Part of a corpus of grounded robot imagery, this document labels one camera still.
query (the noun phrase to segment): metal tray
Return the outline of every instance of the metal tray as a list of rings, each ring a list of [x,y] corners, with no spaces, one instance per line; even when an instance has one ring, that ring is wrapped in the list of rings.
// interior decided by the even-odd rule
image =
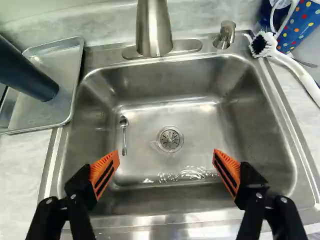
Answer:
[[[71,37],[25,50],[22,55],[59,84],[57,96],[41,102],[7,87],[0,102],[0,135],[62,126],[73,116],[84,40]]]

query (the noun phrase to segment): drain strainer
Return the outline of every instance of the drain strainer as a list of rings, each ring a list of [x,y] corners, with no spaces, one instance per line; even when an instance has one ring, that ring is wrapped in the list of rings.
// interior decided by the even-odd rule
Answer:
[[[174,153],[184,144],[184,135],[178,128],[166,126],[158,133],[157,144],[164,152]]]

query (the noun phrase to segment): white brush handle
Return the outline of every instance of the white brush handle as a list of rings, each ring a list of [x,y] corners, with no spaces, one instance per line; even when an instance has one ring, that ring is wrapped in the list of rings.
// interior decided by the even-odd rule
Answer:
[[[272,57],[276,58],[279,62],[286,65],[295,73],[295,75],[303,84],[304,88],[320,108],[320,88],[312,76],[310,76],[310,74],[298,62],[279,51],[273,52]]]

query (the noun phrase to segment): dish brush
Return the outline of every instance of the dish brush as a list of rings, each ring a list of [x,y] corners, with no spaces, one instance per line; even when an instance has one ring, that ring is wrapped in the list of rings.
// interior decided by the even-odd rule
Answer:
[[[320,89],[312,76],[291,57],[277,50],[277,40],[272,32],[260,31],[249,44],[249,49],[254,58],[274,57],[277,61],[286,65],[299,78],[311,98],[320,108]]]

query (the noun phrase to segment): gray countertop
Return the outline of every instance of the gray countertop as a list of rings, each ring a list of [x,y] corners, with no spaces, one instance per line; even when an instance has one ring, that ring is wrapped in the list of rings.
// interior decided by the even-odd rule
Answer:
[[[320,109],[287,69],[274,63],[271,66],[320,171]],[[37,206],[51,132],[0,137],[0,240],[26,237]],[[319,230],[320,223],[306,226],[308,234]]]

